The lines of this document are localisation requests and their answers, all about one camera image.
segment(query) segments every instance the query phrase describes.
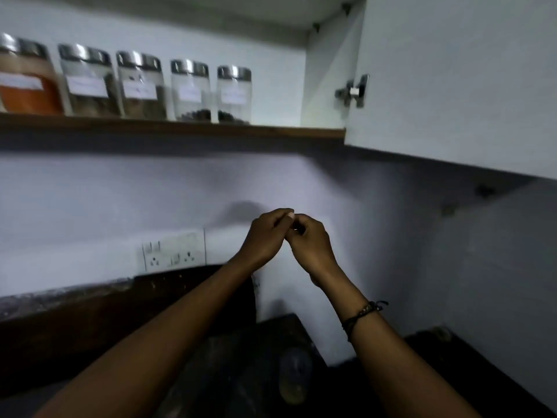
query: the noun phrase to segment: metal jar lid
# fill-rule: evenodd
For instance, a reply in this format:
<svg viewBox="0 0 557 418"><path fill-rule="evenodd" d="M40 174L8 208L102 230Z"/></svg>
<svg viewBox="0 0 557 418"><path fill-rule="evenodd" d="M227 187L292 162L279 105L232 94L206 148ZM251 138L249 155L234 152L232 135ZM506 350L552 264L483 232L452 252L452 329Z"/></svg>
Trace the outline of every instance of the metal jar lid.
<svg viewBox="0 0 557 418"><path fill-rule="evenodd" d="M80 44L58 44L58 52L63 60L78 60L87 63L112 65L110 55L100 49L85 47Z"/></svg>
<svg viewBox="0 0 557 418"><path fill-rule="evenodd" d="M239 81L251 82L251 70L239 66L219 66L217 69L219 79L237 79Z"/></svg>
<svg viewBox="0 0 557 418"><path fill-rule="evenodd" d="M187 58L183 60L171 60L171 70L172 73L176 73L178 75L209 77L209 66L205 63L189 60Z"/></svg>
<svg viewBox="0 0 557 418"><path fill-rule="evenodd" d="M43 44L29 39L13 37L7 33L0 33L0 51L10 51L16 54L33 55L48 59L48 49Z"/></svg>
<svg viewBox="0 0 557 418"><path fill-rule="evenodd" d="M160 60L154 55L143 54L137 51L118 51L116 53L118 66L131 67L132 69L162 71Z"/></svg>

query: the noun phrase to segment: jar label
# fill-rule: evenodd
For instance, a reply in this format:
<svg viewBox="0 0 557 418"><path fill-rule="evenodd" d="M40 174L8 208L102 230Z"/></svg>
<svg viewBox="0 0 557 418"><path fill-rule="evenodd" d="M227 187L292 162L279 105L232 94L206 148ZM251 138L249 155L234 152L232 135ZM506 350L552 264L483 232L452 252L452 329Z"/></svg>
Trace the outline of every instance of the jar label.
<svg viewBox="0 0 557 418"><path fill-rule="evenodd" d="M136 100L156 100L157 87L154 83L124 81L124 96Z"/></svg>
<svg viewBox="0 0 557 418"><path fill-rule="evenodd" d="M247 104L246 90L237 87L223 88L220 90L220 100L223 104Z"/></svg>
<svg viewBox="0 0 557 418"><path fill-rule="evenodd" d="M0 73L0 86L37 91L44 90L42 82L38 77L25 76L18 73Z"/></svg>
<svg viewBox="0 0 557 418"><path fill-rule="evenodd" d="M178 87L180 101L201 102L201 89L190 84L183 84Z"/></svg>
<svg viewBox="0 0 557 418"><path fill-rule="evenodd" d="M104 79L101 77L67 76L68 90L74 95L108 98Z"/></svg>

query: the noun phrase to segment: power socket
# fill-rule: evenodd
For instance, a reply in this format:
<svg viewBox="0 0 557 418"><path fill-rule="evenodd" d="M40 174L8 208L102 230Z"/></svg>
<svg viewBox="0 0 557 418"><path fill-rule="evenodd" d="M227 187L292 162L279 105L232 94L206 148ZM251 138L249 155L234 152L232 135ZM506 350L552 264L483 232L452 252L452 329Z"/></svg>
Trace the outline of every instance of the power socket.
<svg viewBox="0 0 557 418"><path fill-rule="evenodd" d="M205 265L202 230L144 242L142 249L146 274Z"/></svg>

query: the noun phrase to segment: black string bracelet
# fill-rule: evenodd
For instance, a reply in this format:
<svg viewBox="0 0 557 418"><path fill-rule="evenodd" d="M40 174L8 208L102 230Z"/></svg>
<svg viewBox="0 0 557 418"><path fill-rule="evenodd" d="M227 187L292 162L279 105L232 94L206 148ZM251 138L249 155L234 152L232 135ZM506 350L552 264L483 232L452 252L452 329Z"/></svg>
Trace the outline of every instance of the black string bracelet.
<svg viewBox="0 0 557 418"><path fill-rule="evenodd" d="M350 342L350 335L352 334L352 330L354 330L354 326L356 325L357 321L361 317L367 316L368 314L371 314L372 312L382 311L383 307L380 304L389 305L389 303L385 300L379 300L377 302L371 301L370 303L368 303L366 305L366 307L364 309L362 309L360 312L358 312L358 314L356 316L353 316L352 318L349 318L348 320L346 320L343 323L343 330L346 332L346 335L348 336L348 341L349 342Z"/></svg>

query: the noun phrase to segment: spice jar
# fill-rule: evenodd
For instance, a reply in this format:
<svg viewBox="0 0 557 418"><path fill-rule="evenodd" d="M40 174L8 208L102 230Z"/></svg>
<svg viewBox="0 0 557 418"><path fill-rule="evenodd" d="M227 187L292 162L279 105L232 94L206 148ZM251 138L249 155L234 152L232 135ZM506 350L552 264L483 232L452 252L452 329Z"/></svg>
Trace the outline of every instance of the spice jar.
<svg viewBox="0 0 557 418"><path fill-rule="evenodd" d="M106 51L80 44L58 45L73 114L120 116L116 80Z"/></svg>
<svg viewBox="0 0 557 418"><path fill-rule="evenodd" d="M217 69L219 122L249 124L251 120L251 70L220 66Z"/></svg>
<svg viewBox="0 0 557 418"><path fill-rule="evenodd" d="M116 60L124 115L131 119L166 119L160 60L137 51L118 51Z"/></svg>
<svg viewBox="0 0 557 418"><path fill-rule="evenodd" d="M44 45L0 33L0 98L7 112L64 114Z"/></svg>
<svg viewBox="0 0 557 418"><path fill-rule="evenodd" d="M209 67L193 60L172 60L171 70L176 120L211 122Z"/></svg>

